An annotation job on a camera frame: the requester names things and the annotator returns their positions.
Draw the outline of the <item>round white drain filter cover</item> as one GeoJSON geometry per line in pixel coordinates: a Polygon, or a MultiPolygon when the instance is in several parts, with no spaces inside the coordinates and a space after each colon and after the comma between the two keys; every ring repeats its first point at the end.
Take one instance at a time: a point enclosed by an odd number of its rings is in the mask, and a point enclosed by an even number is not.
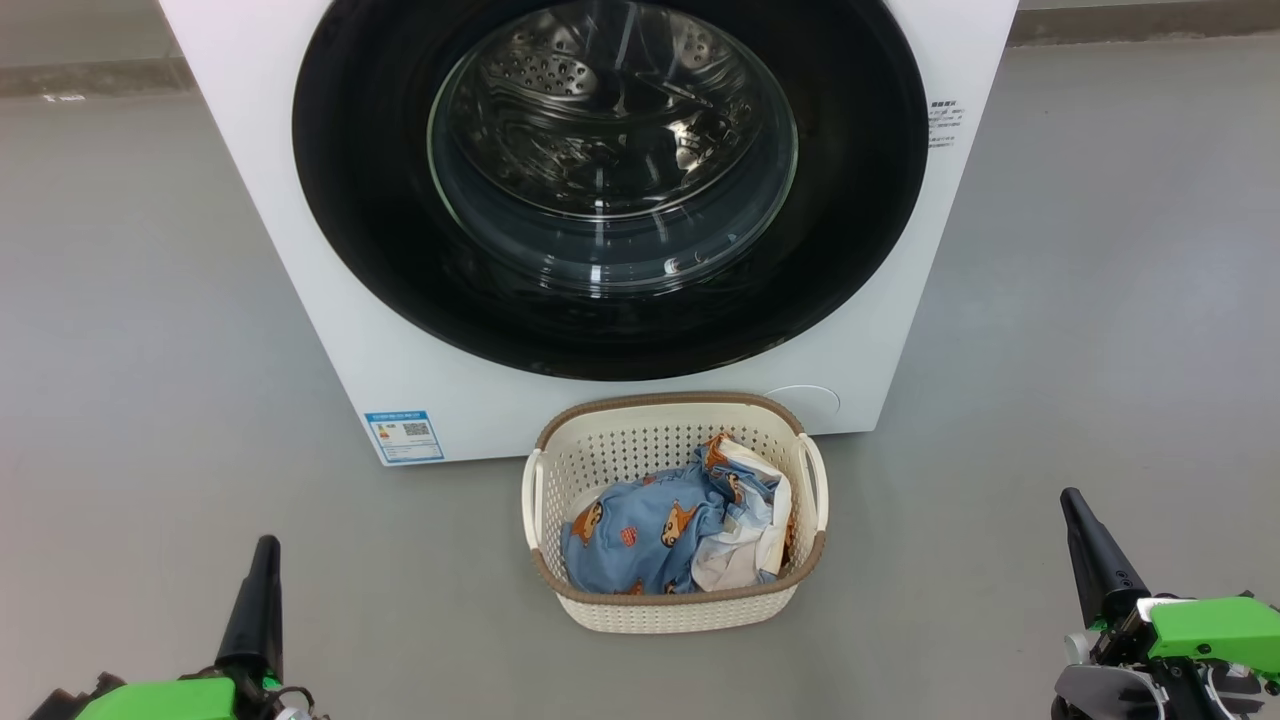
{"type": "Polygon", "coordinates": [[[840,433],[840,397],[820,386],[785,386],[764,396],[785,406],[804,425],[809,436],[840,433]]]}

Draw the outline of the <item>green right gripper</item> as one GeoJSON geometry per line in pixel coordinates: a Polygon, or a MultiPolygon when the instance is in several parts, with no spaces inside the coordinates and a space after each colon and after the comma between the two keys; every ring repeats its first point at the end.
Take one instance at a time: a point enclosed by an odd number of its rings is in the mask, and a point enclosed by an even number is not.
{"type": "Polygon", "coordinates": [[[1085,632],[1052,720],[1280,720],[1280,609],[1151,592],[1078,488],[1060,495],[1085,632]]]}

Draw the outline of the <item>perforated steel washer drum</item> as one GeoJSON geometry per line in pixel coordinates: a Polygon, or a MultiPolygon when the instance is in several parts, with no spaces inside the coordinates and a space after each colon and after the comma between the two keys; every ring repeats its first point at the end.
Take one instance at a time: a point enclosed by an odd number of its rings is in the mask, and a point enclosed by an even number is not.
{"type": "Polygon", "coordinates": [[[765,63],[701,18],[573,0],[492,31],[428,123],[445,210],[499,264],[599,299],[723,270],[768,229],[797,167],[765,63]]]}

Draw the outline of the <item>black round glass washer door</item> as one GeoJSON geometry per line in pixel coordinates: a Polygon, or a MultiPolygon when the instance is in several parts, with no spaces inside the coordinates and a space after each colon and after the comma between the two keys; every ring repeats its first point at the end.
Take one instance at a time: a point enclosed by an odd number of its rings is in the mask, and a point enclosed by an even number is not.
{"type": "Polygon", "coordinates": [[[899,242],[922,193],[925,88],[883,0],[627,0],[721,27],[774,73],[799,140],[791,190],[723,270],[599,299],[535,284],[452,219],[428,156],[433,101],[492,31],[573,0],[333,0],[294,91],[300,182],[337,255],[422,331],[493,363],[579,380],[728,366],[808,331],[899,242]]]}

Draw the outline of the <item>white front-load washing machine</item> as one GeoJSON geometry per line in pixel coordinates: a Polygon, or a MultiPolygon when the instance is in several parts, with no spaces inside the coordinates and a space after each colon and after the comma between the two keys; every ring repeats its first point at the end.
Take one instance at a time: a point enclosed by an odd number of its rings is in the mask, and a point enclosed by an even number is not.
{"type": "Polygon", "coordinates": [[[928,156],[904,233],[851,299],[801,334],[728,366],[607,382],[525,372],[457,348],[385,305],[337,255],[300,182],[292,120],[302,60],[333,0],[157,3],[366,437],[374,446],[366,413],[421,410],[443,462],[520,456],[557,413],[643,395],[765,397],[785,386],[820,386],[841,401],[833,434],[873,430],[1020,5],[883,0],[920,67],[928,156]]]}

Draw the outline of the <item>blue energy label sticker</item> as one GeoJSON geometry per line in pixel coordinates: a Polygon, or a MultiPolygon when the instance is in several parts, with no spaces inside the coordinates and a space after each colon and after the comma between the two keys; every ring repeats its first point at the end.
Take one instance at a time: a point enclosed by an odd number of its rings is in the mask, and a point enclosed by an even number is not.
{"type": "Polygon", "coordinates": [[[440,441],[425,411],[366,413],[364,420],[385,466],[445,460],[440,441]]]}

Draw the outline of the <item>cream and blue bear-print garment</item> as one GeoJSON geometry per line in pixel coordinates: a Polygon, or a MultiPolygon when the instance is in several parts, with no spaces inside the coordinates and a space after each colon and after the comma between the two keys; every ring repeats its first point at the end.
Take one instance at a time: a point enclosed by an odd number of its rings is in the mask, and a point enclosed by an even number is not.
{"type": "Polygon", "coordinates": [[[713,502],[714,532],[699,539],[692,582],[704,592],[774,582],[787,556],[790,478],[727,433],[714,436],[696,456],[713,502]]]}

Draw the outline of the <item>cream perforated basket brown rim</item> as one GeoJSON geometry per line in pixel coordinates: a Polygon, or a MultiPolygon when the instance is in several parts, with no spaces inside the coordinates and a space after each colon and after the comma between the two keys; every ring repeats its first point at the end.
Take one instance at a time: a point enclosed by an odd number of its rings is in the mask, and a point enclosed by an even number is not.
{"type": "Polygon", "coordinates": [[[613,634],[681,634],[751,625],[778,614],[820,561],[829,489],[820,451],[785,406],[746,393],[643,395],[579,405],[549,421],[525,462],[521,514],[532,565],[577,624],[613,634]],[[698,446],[721,433],[790,478],[794,510],[778,578],[690,594],[575,589],[564,570],[561,533],[580,503],[614,483],[681,468],[698,446]]]}

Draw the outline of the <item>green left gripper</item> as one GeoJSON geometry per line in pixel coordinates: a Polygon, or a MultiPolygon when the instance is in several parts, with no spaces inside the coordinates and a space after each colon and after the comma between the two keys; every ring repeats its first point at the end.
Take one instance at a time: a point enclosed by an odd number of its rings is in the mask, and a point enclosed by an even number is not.
{"type": "Polygon", "coordinates": [[[76,720],[326,720],[308,689],[280,683],[280,560],[279,539],[261,536],[215,657],[221,670],[133,684],[104,673],[76,720]]]}

